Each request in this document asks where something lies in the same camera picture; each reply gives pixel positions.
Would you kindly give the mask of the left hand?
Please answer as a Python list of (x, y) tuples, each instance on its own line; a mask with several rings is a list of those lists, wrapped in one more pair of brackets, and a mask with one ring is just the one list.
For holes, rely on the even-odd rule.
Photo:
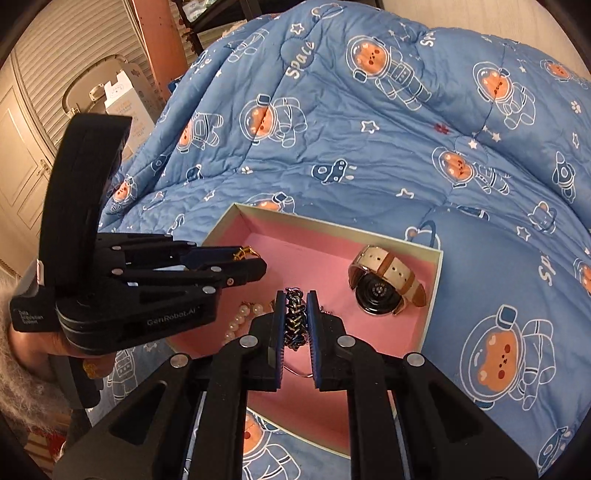
[(61, 332), (19, 332), (13, 326), (8, 328), (10, 349), (18, 363), (31, 374), (53, 382), (53, 372), (49, 357), (72, 357), (81, 359), (83, 370), (90, 379), (108, 376), (115, 362), (115, 353), (91, 356), (71, 345)]

